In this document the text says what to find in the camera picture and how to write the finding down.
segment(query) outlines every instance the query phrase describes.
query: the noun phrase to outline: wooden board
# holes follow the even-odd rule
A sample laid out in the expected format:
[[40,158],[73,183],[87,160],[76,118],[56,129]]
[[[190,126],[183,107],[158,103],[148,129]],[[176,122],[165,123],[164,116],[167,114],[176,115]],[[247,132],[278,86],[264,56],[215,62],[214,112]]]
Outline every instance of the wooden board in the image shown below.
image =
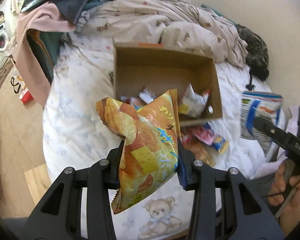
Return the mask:
[[47,165],[43,164],[34,169],[26,171],[25,176],[32,199],[37,205],[51,185],[47,172]]

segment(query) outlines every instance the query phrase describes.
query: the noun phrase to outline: pink snack package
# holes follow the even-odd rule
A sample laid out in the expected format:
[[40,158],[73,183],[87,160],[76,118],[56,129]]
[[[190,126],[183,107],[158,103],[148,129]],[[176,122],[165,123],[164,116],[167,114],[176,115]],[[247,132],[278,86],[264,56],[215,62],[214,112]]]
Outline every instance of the pink snack package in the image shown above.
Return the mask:
[[211,146],[217,137],[216,133],[208,123],[205,123],[202,126],[189,127],[187,128],[187,131],[208,146]]

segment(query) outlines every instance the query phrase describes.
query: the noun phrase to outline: floor tile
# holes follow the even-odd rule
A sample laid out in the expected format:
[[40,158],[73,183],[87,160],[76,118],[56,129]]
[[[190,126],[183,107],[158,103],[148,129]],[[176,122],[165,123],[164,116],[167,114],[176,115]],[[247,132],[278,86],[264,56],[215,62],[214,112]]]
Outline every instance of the floor tile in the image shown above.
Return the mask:
[[18,144],[6,175],[1,178],[3,201],[16,217],[27,217],[35,205],[32,200],[24,172],[34,165]]
[[20,140],[23,149],[36,167],[45,164],[42,138],[42,113],[39,113]]
[[2,183],[0,178],[0,194],[1,194],[1,200],[0,200],[0,216],[1,218],[13,218],[16,217],[12,211],[10,210],[8,204],[5,201],[4,192],[2,191]]
[[15,94],[10,85],[10,77],[5,80],[0,90],[0,104],[4,107],[11,122],[13,131],[20,140],[36,116],[42,112],[42,107],[34,100],[27,105]]
[[14,156],[19,140],[13,132],[7,114],[0,120],[0,176],[4,177]]

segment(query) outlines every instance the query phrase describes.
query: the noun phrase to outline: open cardboard box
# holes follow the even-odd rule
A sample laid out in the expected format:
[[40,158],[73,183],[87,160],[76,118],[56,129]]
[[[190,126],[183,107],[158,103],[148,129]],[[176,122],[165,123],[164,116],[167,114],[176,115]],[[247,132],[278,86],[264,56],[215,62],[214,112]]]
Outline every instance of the open cardboard box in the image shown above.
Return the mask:
[[221,118],[220,90],[213,59],[161,44],[115,44],[114,89],[118,100],[121,96],[138,97],[143,86],[157,95],[178,89],[180,99],[189,83],[198,94],[210,89],[210,96],[199,118],[179,115],[180,126]]

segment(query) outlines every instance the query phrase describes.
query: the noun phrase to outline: orange snack bag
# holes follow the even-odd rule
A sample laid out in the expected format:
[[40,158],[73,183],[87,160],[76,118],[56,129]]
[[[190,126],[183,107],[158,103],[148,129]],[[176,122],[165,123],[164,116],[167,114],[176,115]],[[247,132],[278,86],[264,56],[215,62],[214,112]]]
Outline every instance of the orange snack bag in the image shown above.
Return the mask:
[[173,89],[139,110],[112,98],[97,102],[104,125],[125,140],[120,188],[111,203],[114,214],[140,202],[174,175],[180,135],[177,101]]
[[207,163],[211,167],[215,165],[215,163],[211,159],[211,156],[204,148],[202,142],[199,141],[199,139],[193,138],[191,141],[189,141],[184,145],[184,148],[186,150],[191,151],[197,160],[202,160],[203,162]]

